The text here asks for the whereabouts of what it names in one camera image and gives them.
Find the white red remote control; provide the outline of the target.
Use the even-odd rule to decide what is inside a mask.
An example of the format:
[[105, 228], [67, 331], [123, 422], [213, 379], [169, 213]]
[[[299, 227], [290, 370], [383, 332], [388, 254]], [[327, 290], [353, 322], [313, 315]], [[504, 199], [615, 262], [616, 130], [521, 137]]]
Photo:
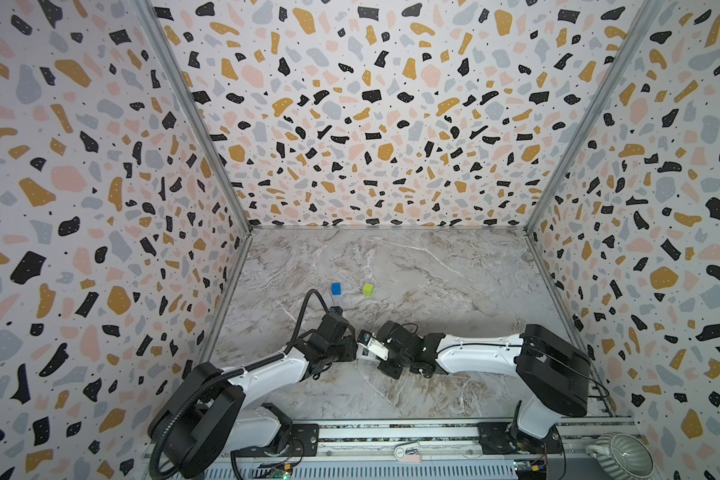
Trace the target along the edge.
[[372, 352], [370, 352], [365, 345], [358, 343], [357, 344], [357, 352], [356, 352], [356, 359], [358, 361], [377, 361], [378, 357], [374, 355]]

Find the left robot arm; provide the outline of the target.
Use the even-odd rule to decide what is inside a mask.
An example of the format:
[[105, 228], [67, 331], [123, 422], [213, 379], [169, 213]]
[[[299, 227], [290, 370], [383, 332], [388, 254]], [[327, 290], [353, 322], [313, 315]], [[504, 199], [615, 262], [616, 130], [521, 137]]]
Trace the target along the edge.
[[153, 479], [179, 474], [196, 477], [225, 452], [286, 448], [293, 421], [262, 399], [307, 379], [317, 379], [335, 363], [356, 359], [355, 329], [339, 307], [328, 309], [320, 325], [293, 338], [278, 353], [245, 367], [195, 367], [148, 427], [154, 447], [148, 473]]

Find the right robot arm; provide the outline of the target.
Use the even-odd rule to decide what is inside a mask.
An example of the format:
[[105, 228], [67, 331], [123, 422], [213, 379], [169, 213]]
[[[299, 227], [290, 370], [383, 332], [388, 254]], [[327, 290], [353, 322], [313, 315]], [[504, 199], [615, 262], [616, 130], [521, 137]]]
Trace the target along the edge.
[[478, 372], [522, 380], [531, 396], [516, 407], [499, 437], [515, 447], [545, 440], [564, 418], [588, 414], [591, 362], [578, 348], [539, 324], [519, 334], [465, 338], [431, 333], [419, 336], [389, 321], [358, 342], [380, 359], [379, 370], [397, 379], [408, 370], [425, 378]]

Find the aluminium mounting rail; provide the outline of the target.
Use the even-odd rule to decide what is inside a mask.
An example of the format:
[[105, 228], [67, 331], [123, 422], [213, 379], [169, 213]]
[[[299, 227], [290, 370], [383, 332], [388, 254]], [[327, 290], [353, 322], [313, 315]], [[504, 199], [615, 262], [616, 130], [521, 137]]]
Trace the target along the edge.
[[223, 453], [206, 479], [602, 479], [585, 447], [607, 433], [634, 435], [617, 417], [567, 419], [554, 428], [561, 454], [484, 455], [479, 422], [504, 419], [307, 421], [318, 423], [315, 457], [265, 456], [260, 449]]

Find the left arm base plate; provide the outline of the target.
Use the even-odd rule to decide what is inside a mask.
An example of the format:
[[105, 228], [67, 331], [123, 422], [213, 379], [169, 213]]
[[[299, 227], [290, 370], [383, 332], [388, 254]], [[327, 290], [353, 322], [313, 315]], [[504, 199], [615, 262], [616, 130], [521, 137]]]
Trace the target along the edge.
[[265, 456], [315, 457], [320, 438], [318, 423], [294, 423], [283, 426], [274, 439], [260, 451]]

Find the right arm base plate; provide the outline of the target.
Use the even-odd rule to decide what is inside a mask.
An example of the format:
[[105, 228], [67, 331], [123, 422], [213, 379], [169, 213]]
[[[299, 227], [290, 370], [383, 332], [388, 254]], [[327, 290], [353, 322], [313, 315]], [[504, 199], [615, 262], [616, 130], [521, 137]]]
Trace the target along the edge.
[[484, 455], [561, 454], [563, 446], [556, 428], [537, 439], [521, 432], [512, 422], [479, 422], [478, 443]]

